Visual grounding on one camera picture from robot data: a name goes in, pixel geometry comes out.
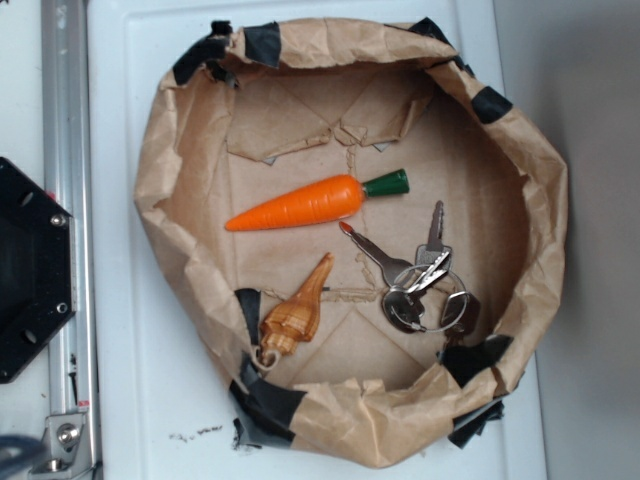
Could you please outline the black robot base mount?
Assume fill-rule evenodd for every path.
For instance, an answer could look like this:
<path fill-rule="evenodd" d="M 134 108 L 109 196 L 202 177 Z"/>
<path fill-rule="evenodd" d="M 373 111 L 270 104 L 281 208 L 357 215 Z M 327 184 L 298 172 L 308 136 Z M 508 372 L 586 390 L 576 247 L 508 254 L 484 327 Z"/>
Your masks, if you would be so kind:
<path fill-rule="evenodd" d="M 1 159 L 1 382 L 13 382 L 74 314 L 72 216 Z"/>

